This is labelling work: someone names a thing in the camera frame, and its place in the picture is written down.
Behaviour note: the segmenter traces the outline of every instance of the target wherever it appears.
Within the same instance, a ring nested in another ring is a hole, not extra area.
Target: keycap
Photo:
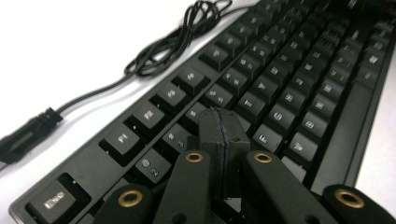
[[[313,140],[317,142],[323,137],[326,132],[328,123],[318,116],[314,115],[312,112],[308,111],[301,123],[302,130],[304,130],[308,135],[312,136]]]
[[[247,91],[241,99],[239,99],[234,110],[250,122],[257,123],[262,118],[265,107],[266,104],[264,101],[250,91]]]
[[[321,94],[317,94],[312,101],[311,104],[311,111],[318,114],[323,119],[330,121],[332,118],[332,113],[336,104],[333,103],[331,100],[327,99],[326,97],[322,96]]]
[[[99,144],[115,161],[124,166],[143,149],[143,141],[131,129],[121,124]]]
[[[307,96],[314,89],[315,84],[316,81],[313,77],[306,76],[303,70],[298,70],[291,78],[289,85]]]
[[[318,145],[301,133],[296,133],[291,139],[289,149],[297,155],[311,162],[318,150]]]
[[[242,41],[243,45],[249,43],[255,35],[255,30],[243,21],[235,24],[231,28],[231,32]]]
[[[221,108],[230,108],[233,104],[234,97],[219,84],[213,85],[209,91],[206,92],[202,102],[204,105],[216,105]]]
[[[200,59],[212,66],[215,70],[221,71],[231,62],[232,55],[220,47],[211,46]]]
[[[276,152],[282,145],[282,135],[262,124],[253,134],[253,141],[265,149]]]
[[[186,92],[169,82],[153,97],[153,102],[169,114],[177,114],[188,102]]]
[[[218,46],[231,52],[232,56],[235,57],[244,47],[242,41],[231,33],[227,33],[221,37],[218,42]]]
[[[183,123],[192,133],[198,134],[199,114],[204,110],[206,107],[197,102],[184,115]]]
[[[293,112],[295,115],[300,114],[303,109],[304,102],[306,97],[299,93],[294,88],[288,86],[285,90],[283,90],[282,94],[280,94],[279,102],[284,105],[287,109]]]
[[[179,124],[175,124],[172,128],[163,135],[163,142],[165,148],[174,155],[185,151],[187,149],[187,137],[192,136]]]
[[[250,90],[262,97],[265,103],[271,104],[279,91],[279,86],[269,77],[260,75]]]
[[[344,87],[329,78],[325,78],[319,88],[319,92],[327,98],[338,102]]]
[[[158,133],[166,122],[165,114],[150,102],[136,106],[128,122],[148,137]]]
[[[235,68],[230,68],[221,76],[219,84],[231,92],[235,97],[239,97],[248,88],[249,81],[247,76],[243,75]]]
[[[69,175],[61,175],[37,193],[27,204],[27,209],[40,223],[67,223],[90,200]]]
[[[290,131],[294,119],[295,115],[293,113],[285,109],[285,107],[276,104],[271,109],[265,121],[278,133],[286,134]]]
[[[282,158],[282,162],[300,182],[304,181],[306,170],[301,165],[297,164],[286,156]]]
[[[262,70],[262,64],[246,53],[236,61],[234,67],[241,71],[249,80],[256,78]]]
[[[137,170],[154,184],[160,182],[171,166],[171,163],[153,148],[135,165]]]
[[[187,94],[195,96],[207,85],[209,80],[197,69],[187,67],[177,74],[173,82]]]

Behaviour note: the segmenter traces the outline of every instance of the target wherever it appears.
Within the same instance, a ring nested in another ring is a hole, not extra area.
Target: cable plug
[[[27,152],[42,142],[63,118],[52,108],[29,119],[16,132],[0,140],[0,170],[19,161]]]

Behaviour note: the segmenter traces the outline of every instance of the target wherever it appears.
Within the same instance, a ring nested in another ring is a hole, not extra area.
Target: function key
[[[160,182],[171,166],[172,164],[153,148],[135,165],[137,170],[154,184]]]
[[[147,137],[152,137],[163,129],[166,119],[165,114],[157,106],[145,102],[132,110],[132,116],[128,118],[128,122],[137,131],[142,132]]]
[[[68,223],[91,200],[69,175],[49,183],[27,204],[27,210],[39,223]]]
[[[173,82],[187,94],[195,96],[207,85],[209,80],[198,70],[188,67],[179,72]]]
[[[216,45],[227,49],[228,52],[231,52],[233,57],[235,57],[244,47],[238,37],[229,33],[223,35],[220,40],[216,42]]]
[[[153,97],[153,101],[170,114],[177,114],[187,103],[186,92],[173,83],[167,83]]]
[[[143,149],[143,142],[124,124],[110,132],[99,144],[115,161],[125,166]]]
[[[217,71],[223,70],[233,59],[232,55],[217,46],[210,46],[200,59]]]

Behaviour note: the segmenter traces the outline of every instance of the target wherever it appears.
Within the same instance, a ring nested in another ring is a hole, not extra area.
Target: black keycap
[[[216,83],[206,92],[203,103],[207,106],[216,105],[220,108],[227,109],[231,107],[233,100],[233,95]]]
[[[332,64],[344,69],[349,74],[352,72],[352,69],[355,66],[355,63],[353,61],[349,60],[345,55],[341,53],[337,54]]]
[[[272,56],[272,50],[261,41],[257,41],[250,48],[249,54],[256,57],[256,59],[259,60],[262,65],[266,65]]]
[[[264,101],[247,91],[238,101],[234,110],[250,122],[257,123],[262,118],[265,106]]]
[[[247,76],[249,80],[253,80],[262,70],[262,64],[248,54],[242,55],[242,57],[236,61],[234,65],[242,74]]]
[[[330,78],[325,78],[319,88],[319,92],[326,96],[327,98],[338,102],[341,94],[343,93],[344,87],[336,82],[332,81]]]
[[[230,53],[217,46],[207,48],[205,53],[200,57],[202,61],[217,71],[223,70],[231,62],[232,58]]]
[[[248,44],[255,36],[255,30],[243,21],[234,25],[231,32],[242,41],[243,45]]]
[[[150,102],[135,107],[128,121],[148,137],[158,133],[166,122],[165,114]]]
[[[172,164],[153,148],[135,165],[137,170],[154,184],[157,184],[166,175],[171,166]]]
[[[295,115],[285,107],[276,104],[268,114],[265,121],[281,134],[287,134],[294,122]]]
[[[177,74],[173,82],[187,94],[195,96],[209,80],[195,68],[187,67]]]
[[[339,84],[345,86],[349,80],[350,73],[336,65],[332,65],[327,72],[327,77],[330,77],[332,80],[335,80]]]
[[[289,85],[307,96],[314,89],[315,84],[313,77],[307,76],[303,70],[298,70],[291,78]]]
[[[175,124],[163,136],[165,148],[170,150],[169,153],[177,156],[187,149],[188,136],[192,136],[192,134],[183,129],[179,124]]]
[[[254,133],[253,141],[274,153],[281,147],[282,135],[262,124]]]
[[[269,77],[261,75],[253,83],[250,90],[262,97],[265,103],[271,104],[279,90],[279,87]]]
[[[232,57],[235,57],[244,47],[241,40],[230,33],[225,34],[221,39],[216,42],[221,48],[231,52]]]
[[[242,117],[241,115],[239,115],[239,114],[237,114],[237,113],[235,113],[236,114],[236,116],[238,117],[238,119],[239,119],[239,122],[241,123],[241,125],[242,125],[242,128],[244,129],[244,131],[245,131],[245,133],[246,134],[250,134],[250,128],[251,128],[251,123],[247,120],[247,119],[245,119],[244,117]]]
[[[124,124],[110,132],[99,145],[122,166],[131,161],[144,146],[140,137]]]
[[[373,88],[378,79],[378,72],[370,66],[364,65],[359,69],[356,79],[365,86]]]
[[[305,96],[292,87],[287,87],[285,90],[283,90],[279,97],[279,102],[295,115],[300,114],[305,100]]]
[[[153,101],[170,114],[177,114],[188,102],[186,92],[173,83],[167,83],[153,97]]]
[[[246,76],[242,75],[235,68],[230,68],[221,76],[219,84],[230,91],[235,97],[239,98],[246,91],[249,82]]]
[[[197,102],[184,115],[183,122],[192,133],[198,134],[199,113],[204,110],[206,110],[206,107]]]
[[[323,134],[326,132],[328,123],[323,119],[320,119],[318,116],[314,115],[312,112],[308,111],[301,123],[303,130],[307,133],[307,135],[313,136],[317,142],[323,137]]]
[[[306,170],[301,165],[295,163],[289,157],[283,157],[282,162],[300,182],[304,181]]]
[[[278,61],[272,61],[262,73],[265,77],[274,80],[279,86],[283,86],[290,70]]]
[[[301,133],[296,133],[289,144],[289,149],[311,162],[318,150],[318,145]]]
[[[69,175],[60,176],[27,204],[27,210],[40,223],[68,223],[91,200],[73,181]]]
[[[320,94],[315,96],[311,104],[311,110],[325,120],[330,120],[332,118],[335,107],[335,103]]]

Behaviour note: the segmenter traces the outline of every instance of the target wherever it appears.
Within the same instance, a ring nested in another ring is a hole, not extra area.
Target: brass insert
[[[361,197],[346,189],[338,189],[335,192],[335,198],[349,207],[363,208],[364,206],[364,201]]]
[[[203,159],[204,159],[204,157],[201,154],[196,153],[196,152],[189,153],[186,156],[186,160],[189,162],[200,162]]]
[[[254,155],[254,159],[261,163],[268,163],[272,161],[272,158],[270,156],[262,152],[256,153],[256,155]]]
[[[130,195],[134,196],[133,200],[129,200],[127,198]],[[133,207],[139,204],[142,201],[142,199],[143,199],[143,194],[139,190],[131,189],[121,194],[121,196],[119,197],[119,204],[122,207]]]

